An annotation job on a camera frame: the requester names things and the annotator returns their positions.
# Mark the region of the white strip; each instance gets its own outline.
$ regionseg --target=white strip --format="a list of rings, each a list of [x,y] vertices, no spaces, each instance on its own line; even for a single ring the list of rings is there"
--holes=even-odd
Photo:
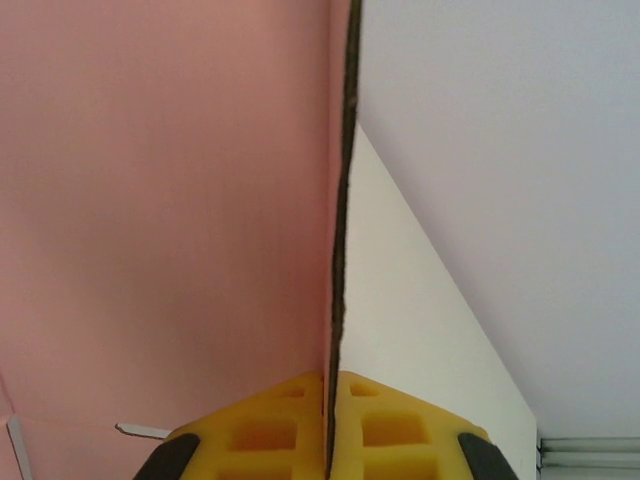
[[[27,449],[24,445],[22,428],[20,427],[20,420],[17,415],[13,415],[7,422],[7,431],[9,432],[9,438],[13,445],[13,452],[18,461],[18,468],[20,469],[22,480],[33,480],[31,466],[29,465],[29,456],[27,455]]]
[[[545,438],[543,452],[640,452],[640,438]]]
[[[156,440],[164,440],[171,433],[171,430],[144,427],[142,425],[134,425],[132,423],[116,423],[116,430],[133,437],[154,438]]]
[[[640,453],[548,452],[542,457],[542,467],[640,470]]]

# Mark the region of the black rubber piece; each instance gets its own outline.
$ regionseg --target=black rubber piece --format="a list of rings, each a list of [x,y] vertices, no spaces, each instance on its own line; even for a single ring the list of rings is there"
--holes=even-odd
[[[185,433],[156,447],[133,480],[180,480],[200,445],[195,433]]]
[[[518,480],[498,447],[473,433],[458,435],[473,480]]]

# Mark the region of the square hole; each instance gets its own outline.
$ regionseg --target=square hole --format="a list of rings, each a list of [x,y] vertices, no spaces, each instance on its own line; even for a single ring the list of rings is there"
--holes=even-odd
[[[291,480],[291,468],[227,470],[218,474],[217,480]]]
[[[427,458],[366,463],[363,480],[438,480],[439,478],[436,460]]]
[[[378,391],[361,383],[352,383],[351,395],[353,397],[376,397],[378,396]]]
[[[422,419],[414,413],[379,412],[362,419],[362,444],[386,447],[429,443]]]
[[[244,420],[233,432],[230,450],[293,450],[297,425],[288,418],[254,418]]]

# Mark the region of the pink board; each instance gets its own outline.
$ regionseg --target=pink board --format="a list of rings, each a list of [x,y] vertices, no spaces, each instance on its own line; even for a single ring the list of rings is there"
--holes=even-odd
[[[6,424],[0,421],[0,478],[2,480],[21,480],[20,469],[13,453]]]
[[[38,478],[322,369],[348,3],[3,6],[0,371]]]
[[[130,479],[159,443],[107,427],[21,423],[35,479]]]

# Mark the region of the ceiling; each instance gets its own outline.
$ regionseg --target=ceiling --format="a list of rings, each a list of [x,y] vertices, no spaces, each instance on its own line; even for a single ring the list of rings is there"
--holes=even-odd
[[[541,433],[640,435],[640,2],[365,8],[363,129]]]

